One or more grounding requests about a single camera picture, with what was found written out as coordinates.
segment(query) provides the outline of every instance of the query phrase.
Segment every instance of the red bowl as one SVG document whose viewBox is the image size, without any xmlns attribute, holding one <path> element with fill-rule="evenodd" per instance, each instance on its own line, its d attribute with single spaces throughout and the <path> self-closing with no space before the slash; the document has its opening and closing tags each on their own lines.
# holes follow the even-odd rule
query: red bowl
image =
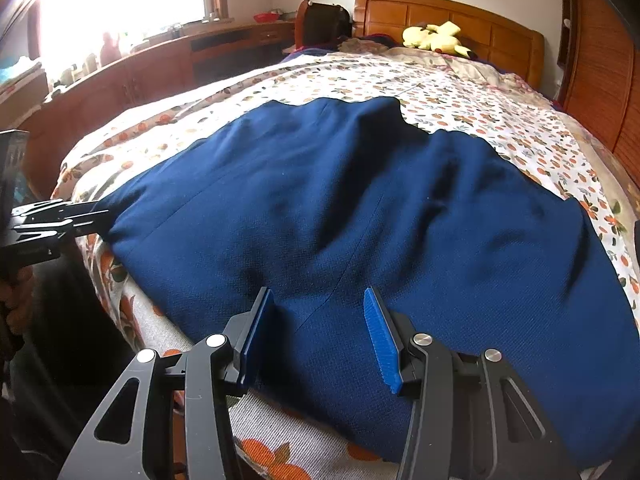
<svg viewBox="0 0 640 480">
<path fill-rule="evenodd" d="M 254 16 L 254 20 L 258 23 L 276 22 L 280 19 L 280 15 L 277 12 L 261 12 Z"/>
</svg>

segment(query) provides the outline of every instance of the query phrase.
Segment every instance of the bedspread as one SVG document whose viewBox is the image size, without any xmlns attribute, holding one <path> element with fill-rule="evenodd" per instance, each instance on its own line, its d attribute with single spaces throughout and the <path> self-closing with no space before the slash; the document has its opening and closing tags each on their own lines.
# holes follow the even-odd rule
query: bedspread
<svg viewBox="0 0 640 480">
<path fill-rule="evenodd" d="M 516 75 L 431 52 L 400 48 L 383 55 L 301 56 L 129 110 L 68 154 L 54 196 L 97 200 L 268 100 L 302 104 L 317 97 L 362 101 L 385 95 L 397 97 L 405 120 L 425 132 L 444 128 L 482 137 L 556 195 L 578 198 L 638 325 L 640 289 L 634 258 L 627 251 L 632 238 L 618 219 L 620 205 L 603 189 L 590 162 L 593 157 L 586 157 L 588 136 L 579 124 L 553 110 Z M 191 342 L 153 306 L 100 238 L 81 238 L 79 247 L 103 307 L 134 347 L 152 347 L 161 354 L 190 348 Z M 302 468 L 315 479 L 395 475 L 395 466 L 255 394 L 235 405 L 231 418 L 241 449 L 274 478 L 285 465 Z"/>
</svg>

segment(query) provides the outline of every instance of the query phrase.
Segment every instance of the bright window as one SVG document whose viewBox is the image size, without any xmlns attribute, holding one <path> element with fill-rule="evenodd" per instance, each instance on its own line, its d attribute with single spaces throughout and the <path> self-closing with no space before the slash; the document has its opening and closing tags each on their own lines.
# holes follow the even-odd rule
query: bright window
<svg viewBox="0 0 640 480">
<path fill-rule="evenodd" d="M 204 0 L 40 0 L 40 41 L 47 73 L 57 77 L 100 53 L 102 34 L 121 35 L 125 54 L 174 23 L 201 20 Z"/>
</svg>

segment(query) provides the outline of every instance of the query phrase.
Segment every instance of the handle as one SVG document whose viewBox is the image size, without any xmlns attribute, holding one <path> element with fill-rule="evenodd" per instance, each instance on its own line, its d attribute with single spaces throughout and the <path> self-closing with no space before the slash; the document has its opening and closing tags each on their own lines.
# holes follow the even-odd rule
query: handle
<svg viewBox="0 0 640 480">
<path fill-rule="evenodd" d="M 171 406 L 158 354 L 140 351 L 104 397 L 66 458 L 58 480 L 173 478 Z"/>
<path fill-rule="evenodd" d="M 184 425 L 190 480 L 242 478 L 222 381 L 213 375 L 232 356 L 229 339 L 216 334 L 189 352 L 184 384 Z"/>
<path fill-rule="evenodd" d="M 131 85 L 133 86 L 133 101 L 137 103 L 140 101 L 140 92 L 138 91 L 138 82 L 135 77 L 131 78 Z"/>
<path fill-rule="evenodd" d="M 569 452 L 532 392 L 500 352 L 493 358 L 488 352 L 480 359 L 492 445 L 492 464 L 485 479 L 578 480 Z"/>
<path fill-rule="evenodd" d="M 260 35 L 259 43 L 271 43 L 271 41 L 276 40 L 278 38 L 277 32 L 263 32 Z"/>
<path fill-rule="evenodd" d="M 420 398 L 414 401 L 396 480 L 448 480 L 453 443 L 453 362 L 451 352 L 427 334 L 428 343 L 408 343 L 424 365 Z"/>
<path fill-rule="evenodd" d="M 129 87 L 127 85 L 122 85 L 122 90 L 124 91 L 124 98 L 127 100 L 127 103 L 132 103 L 133 99 L 131 99 Z"/>
</svg>

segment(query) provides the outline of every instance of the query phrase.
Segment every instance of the plush toy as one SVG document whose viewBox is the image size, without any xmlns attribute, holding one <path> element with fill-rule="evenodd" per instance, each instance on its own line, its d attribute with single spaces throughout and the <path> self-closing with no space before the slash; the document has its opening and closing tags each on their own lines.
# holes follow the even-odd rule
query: plush toy
<svg viewBox="0 0 640 480">
<path fill-rule="evenodd" d="M 430 35 L 431 31 L 425 27 L 409 27 L 402 33 L 402 40 L 404 41 L 404 46 L 428 50 L 431 44 Z"/>
<path fill-rule="evenodd" d="M 471 49 L 460 44 L 456 34 L 460 32 L 460 27 L 455 23 L 446 22 L 440 26 L 427 25 L 422 27 L 409 27 L 402 34 L 404 46 L 421 48 L 423 50 L 433 50 L 439 54 L 459 54 L 460 56 L 474 59 L 476 55 Z"/>
</svg>

